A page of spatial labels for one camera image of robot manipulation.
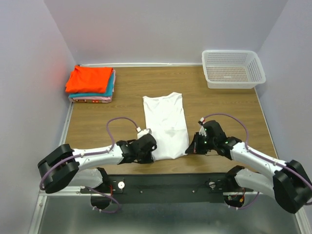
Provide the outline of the aluminium frame rail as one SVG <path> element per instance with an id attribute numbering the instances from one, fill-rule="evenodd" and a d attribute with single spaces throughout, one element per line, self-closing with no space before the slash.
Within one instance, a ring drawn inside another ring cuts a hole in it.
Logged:
<path id="1" fill-rule="evenodd" d="M 204 118 L 206 121 L 212 120 L 211 115 L 207 115 Z M 52 193 L 52 194 L 57 194 L 57 195 L 74 195 L 74 194 L 77 194 L 77 195 L 81 195 L 81 196 L 88 196 L 91 199 L 91 194 L 83 194 L 80 190 L 85 188 L 85 187 L 88 187 L 90 189 L 94 189 L 97 186 L 104 183 L 104 177 L 108 176 L 108 174 L 104 170 L 104 166 L 105 165 L 99 166 L 98 168 L 90 168 L 90 169 L 87 169 L 87 170 L 84 170 L 84 171 L 77 173 L 75 175 L 74 179 L 70 182 L 70 184 L 67 187 L 65 187 L 64 189 L 62 189 L 56 193 Z M 255 171 L 249 165 L 246 165 L 246 164 L 241 163 L 241 162 L 239 162 L 238 166 L 244 167 L 244 168 L 246 168 L 252 172 Z M 36 234 L 39 232 L 39 227 L 40 227 L 40 223 L 41 223 L 42 218 L 43 218 L 45 203 L 46 203 L 48 195 L 51 195 L 51 194 L 48 194 L 45 191 L 40 189 L 40 193 L 39 193 L 39 197 L 37 199 L 34 216 L 32 218 L 31 227 L 29 230 L 29 232 L 32 234 Z M 251 206 L 252 202 L 248 201 L 248 203 L 246 205 L 243 205 L 241 208 L 233 207 L 233 206 L 230 206 L 228 204 L 226 204 L 226 205 L 231 209 L 243 210 L 243 209 L 246 209 L 249 206 Z M 108 207 L 105 209 L 100 209 L 99 207 L 93 206 L 92 204 L 91 204 L 91 207 L 93 210 L 100 212 L 100 213 L 103 213 L 103 214 L 114 214 L 120 210 L 121 204 L 119 204 L 116 200 L 114 200 L 114 201 L 110 202 Z"/>

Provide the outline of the teal folded t shirt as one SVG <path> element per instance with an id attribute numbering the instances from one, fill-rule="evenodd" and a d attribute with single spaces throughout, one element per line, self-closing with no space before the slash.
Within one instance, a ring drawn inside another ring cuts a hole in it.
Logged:
<path id="1" fill-rule="evenodd" d="M 111 74 L 109 78 L 105 93 L 75 93 L 75 94 L 70 94 L 69 98 L 81 98 L 81 97 L 93 97 L 93 96 L 111 97 L 114 91 L 115 80 L 116 80 L 116 71 L 113 70 L 113 73 Z"/>

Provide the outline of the white plastic basket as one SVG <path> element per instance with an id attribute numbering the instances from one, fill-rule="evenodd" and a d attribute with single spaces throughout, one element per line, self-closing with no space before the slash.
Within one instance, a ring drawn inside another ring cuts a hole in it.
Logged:
<path id="1" fill-rule="evenodd" d="M 266 82 L 261 61 L 249 50 L 205 50 L 202 66 L 210 89 L 252 89 Z"/>

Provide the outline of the pink folded t shirt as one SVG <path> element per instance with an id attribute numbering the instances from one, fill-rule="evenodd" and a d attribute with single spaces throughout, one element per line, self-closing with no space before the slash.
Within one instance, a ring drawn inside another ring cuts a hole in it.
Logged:
<path id="1" fill-rule="evenodd" d="M 112 101 L 113 96 L 111 97 L 77 97 L 77 98 L 69 98 L 71 102 L 83 102 L 83 103 L 109 103 Z"/>

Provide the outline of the white back edge strip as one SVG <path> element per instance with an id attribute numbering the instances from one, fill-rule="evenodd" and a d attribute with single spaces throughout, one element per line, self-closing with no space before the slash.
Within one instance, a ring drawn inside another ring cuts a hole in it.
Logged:
<path id="1" fill-rule="evenodd" d="M 133 63 L 94 63 L 80 64 L 82 67 L 184 67 L 184 66 L 202 66 L 202 63 L 163 63 L 163 62 L 133 62 Z"/>

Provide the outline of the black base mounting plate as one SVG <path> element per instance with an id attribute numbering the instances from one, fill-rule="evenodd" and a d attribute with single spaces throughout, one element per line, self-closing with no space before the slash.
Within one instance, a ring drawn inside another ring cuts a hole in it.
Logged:
<path id="1" fill-rule="evenodd" d="M 91 204 L 100 209 L 116 200 L 119 204 L 143 203 L 226 203 L 246 205 L 249 189 L 232 184 L 225 173 L 106 175 L 104 183 L 80 191 L 91 194 Z"/>

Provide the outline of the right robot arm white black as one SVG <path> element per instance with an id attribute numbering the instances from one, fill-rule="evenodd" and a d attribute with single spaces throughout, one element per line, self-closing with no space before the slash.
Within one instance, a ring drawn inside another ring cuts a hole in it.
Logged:
<path id="1" fill-rule="evenodd" d="M 263 193 L 274 198 L 281 208 L 291 214 L 310 204 L 312 182 L 301 163 L 270 157 L 234 136 L 226 136 L 215 120 L 202 118 L 198 123 L 200 130 L 195 133 L 186 154 L 203 155 L 216 151 L 219 156 L 244 163 L 255 170 L 252 172 L 241 166 L 232 168 L 224 179 L 228 190 L 248 188 Z"/>

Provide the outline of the orange folded t shirt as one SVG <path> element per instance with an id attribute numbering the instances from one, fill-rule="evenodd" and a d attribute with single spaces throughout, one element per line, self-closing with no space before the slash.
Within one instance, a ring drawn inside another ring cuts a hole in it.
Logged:
<path id="1" fill-rule="evenodd" d="M 112 67 L 83 67 L 76 65 L 65 85 L 66 93 L 105 93 Z"/>

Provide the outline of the white t shirt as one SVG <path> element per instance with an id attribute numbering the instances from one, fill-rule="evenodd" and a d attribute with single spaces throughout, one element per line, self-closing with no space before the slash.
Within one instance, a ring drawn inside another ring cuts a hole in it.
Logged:
<path id="1" fill-rule="evenodd" d="M 154 161 L 185 156 L 189 135 L 181 93 L 162 97 L 143 97 L 146 128 L 152 131 L 157 148 L 152 151 Z"/>

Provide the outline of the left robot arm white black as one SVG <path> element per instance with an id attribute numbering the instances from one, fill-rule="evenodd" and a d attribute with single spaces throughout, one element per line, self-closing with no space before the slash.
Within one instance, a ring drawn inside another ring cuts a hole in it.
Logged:
<path id="1" fill-rule="evenodd" d="M 155 149 L 156 140 L 150 133 L 101 148 L 72 149 L 69 144 L 62 144 L 38 163 L 39 187 L 52 194 L 67 187 L 77 173 L 90 168 L 133 162 L 152 163 L 152 151 Z"/>

